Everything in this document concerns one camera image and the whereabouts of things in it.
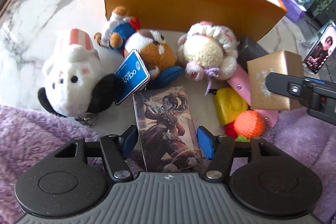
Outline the cream crochet lamb doll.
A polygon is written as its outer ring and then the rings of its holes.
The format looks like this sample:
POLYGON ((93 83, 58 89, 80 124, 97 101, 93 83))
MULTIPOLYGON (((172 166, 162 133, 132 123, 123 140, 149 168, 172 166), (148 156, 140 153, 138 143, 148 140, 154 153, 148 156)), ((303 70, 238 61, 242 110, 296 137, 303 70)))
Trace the cream crochet lamb doll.
POLYGON ((185 67, 188 79, 208 79, 208 94, 212 80, 230 79, 238 67, 238 41, 226 26, 202 21, 193 24, 178 40, 177 59, 185 67))

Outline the blue ocean tag card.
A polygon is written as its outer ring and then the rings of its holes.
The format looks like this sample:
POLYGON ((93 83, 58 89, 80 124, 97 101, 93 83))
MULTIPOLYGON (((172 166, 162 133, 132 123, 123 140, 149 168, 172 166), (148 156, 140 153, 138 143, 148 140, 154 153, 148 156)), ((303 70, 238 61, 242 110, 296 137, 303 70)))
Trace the blue ocean tag card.
POLYGON ((123 103, 150 80, 150 74, 136 50, 131 50, 114 75, 123 82, 123 90, 115 99, 116 105, 123 103))

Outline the pink leather card holder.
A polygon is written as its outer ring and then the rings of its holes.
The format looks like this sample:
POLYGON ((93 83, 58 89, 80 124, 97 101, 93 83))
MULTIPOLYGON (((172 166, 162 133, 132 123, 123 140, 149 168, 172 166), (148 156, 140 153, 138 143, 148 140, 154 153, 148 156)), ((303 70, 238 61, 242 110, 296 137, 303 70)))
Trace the pink leather card holder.
MULTIPOLYGON (((234 75, 227 80, 228 84, 251 106, 251 88, 248 73, 238 65, 234 75)), ((274 127, 278 121, 277 110, 254 109, 259 113, 269 127, 274 127)))

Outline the yellow plastic toy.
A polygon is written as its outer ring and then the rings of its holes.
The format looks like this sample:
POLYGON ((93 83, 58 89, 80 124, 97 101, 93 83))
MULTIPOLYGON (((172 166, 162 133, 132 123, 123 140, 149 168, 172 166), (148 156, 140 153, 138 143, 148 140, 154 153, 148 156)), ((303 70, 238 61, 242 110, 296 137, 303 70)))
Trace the yellow plastic toy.
POLYGON ((215 90, 214 105, 220 126, 234 122, 249 107, 247 102, 232 88, 215 90))

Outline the brown fox plush blue outfit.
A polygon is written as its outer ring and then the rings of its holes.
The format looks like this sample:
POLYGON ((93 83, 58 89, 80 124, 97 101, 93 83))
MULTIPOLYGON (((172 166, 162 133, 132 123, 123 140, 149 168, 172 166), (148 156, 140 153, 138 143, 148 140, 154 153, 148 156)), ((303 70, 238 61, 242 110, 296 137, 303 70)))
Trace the brown fox plush blue outfit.
POLYGON ((138 52, 150 74, 148 89, 160 89, 182 74, 177 58, 163 35, 156 30, 142 29, 139 20, 127 14, 125 6, 113 9, 106 29, 94 35, 100 47, 117 51, 127 57, 132 50, 138 52))

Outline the dark grey gift box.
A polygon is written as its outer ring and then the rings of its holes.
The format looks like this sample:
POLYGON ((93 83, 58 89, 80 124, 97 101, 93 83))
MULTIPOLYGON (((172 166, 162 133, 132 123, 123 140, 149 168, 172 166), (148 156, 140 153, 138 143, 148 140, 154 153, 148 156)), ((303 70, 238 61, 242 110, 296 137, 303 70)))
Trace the dark grey gift box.
POLYGON ((254 39, 250 36, 244 36, 238 45, 238 64, 247 72, 247 62, 268 55, 254 39))

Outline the illustrated character card box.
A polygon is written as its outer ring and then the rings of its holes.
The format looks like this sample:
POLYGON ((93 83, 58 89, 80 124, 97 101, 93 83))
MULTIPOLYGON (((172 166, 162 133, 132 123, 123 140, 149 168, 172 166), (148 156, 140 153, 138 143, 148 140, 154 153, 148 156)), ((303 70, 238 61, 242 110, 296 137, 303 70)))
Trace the illustrated character card box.
POLYGON ((183 87, 135 92, 133 106, 148 172, 178 172, 203 163, 183 87))

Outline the purple fluffy blanket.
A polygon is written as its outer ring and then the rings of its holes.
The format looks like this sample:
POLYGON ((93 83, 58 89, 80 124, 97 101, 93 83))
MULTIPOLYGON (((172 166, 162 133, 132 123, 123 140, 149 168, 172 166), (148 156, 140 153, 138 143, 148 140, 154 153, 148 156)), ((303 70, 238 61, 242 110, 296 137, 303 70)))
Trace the purple fluffy blanket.
MULTIPOLYGON (((66 119, 1 106, 1 223, 14 223, 22 216, 14 194, 17 178, 76 136, 100 139, 98 133, 66 119)), ((282 112, 263 137, 319 175, 323 193, 313 214, 322 223, 335 223, 335 126, 297 109, 282 112)))

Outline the smartphone on stand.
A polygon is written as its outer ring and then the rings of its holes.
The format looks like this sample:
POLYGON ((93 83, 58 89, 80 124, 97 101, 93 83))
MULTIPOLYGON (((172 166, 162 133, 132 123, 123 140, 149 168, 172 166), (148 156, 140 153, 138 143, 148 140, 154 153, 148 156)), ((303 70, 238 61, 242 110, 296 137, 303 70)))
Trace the smartphone on stand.
POLYGON ((317 74, 322 68, 335 69, 335 22, 330 20, 322 28, 317 41, 307 52, 303 67, 308 73, 317 74))

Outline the orange crochet ball toy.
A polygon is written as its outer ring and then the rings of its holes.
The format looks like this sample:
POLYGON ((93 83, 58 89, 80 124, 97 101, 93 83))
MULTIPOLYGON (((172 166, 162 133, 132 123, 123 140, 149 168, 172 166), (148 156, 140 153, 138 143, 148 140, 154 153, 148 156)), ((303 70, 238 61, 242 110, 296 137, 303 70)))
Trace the orange crochet ball toy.
POLYGON ((254 137, 261 137, 265 131, 265 122, 254 110, 247 110, 238 115, 234 122, 225 126, 224 133, 236 141, 250 142, 254 137))

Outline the purple tissue pack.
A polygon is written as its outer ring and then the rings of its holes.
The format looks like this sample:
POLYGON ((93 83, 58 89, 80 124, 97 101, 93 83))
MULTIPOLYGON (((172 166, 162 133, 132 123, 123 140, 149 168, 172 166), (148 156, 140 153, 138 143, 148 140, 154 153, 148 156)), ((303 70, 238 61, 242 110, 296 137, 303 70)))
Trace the purple tissue pack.
POLYGON ((286 7, 287 13, 286 17, 289 18, 293 23, 299 22, 306 12, 306 8, 300 5, 297 0, 281 0, 286 7))

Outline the gold gift box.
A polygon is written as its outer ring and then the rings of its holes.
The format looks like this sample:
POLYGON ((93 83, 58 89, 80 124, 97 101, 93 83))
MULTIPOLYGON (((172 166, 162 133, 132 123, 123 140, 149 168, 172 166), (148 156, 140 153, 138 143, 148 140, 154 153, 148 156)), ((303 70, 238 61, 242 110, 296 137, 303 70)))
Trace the gold gift box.
POLYGON ((301 107, 288 93, 290 78, 304 76, 300 55, 280 50, 248 61, 247 68, 253 109, 286 111, 301 107))

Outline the white black-eared plush toy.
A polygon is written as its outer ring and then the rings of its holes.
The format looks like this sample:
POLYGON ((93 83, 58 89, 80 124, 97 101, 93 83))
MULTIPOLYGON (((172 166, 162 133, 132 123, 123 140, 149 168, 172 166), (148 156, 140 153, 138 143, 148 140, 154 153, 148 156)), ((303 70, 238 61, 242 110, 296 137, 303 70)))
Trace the white black-eared plush toy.
POLYGON ((70 43, 45 61, 42 73, 45 84, 38 90, 38 100, 59 117, 103 112, 125 87, 115 74, 106 72, 90 36, 78 28, 70 31, 70 43))

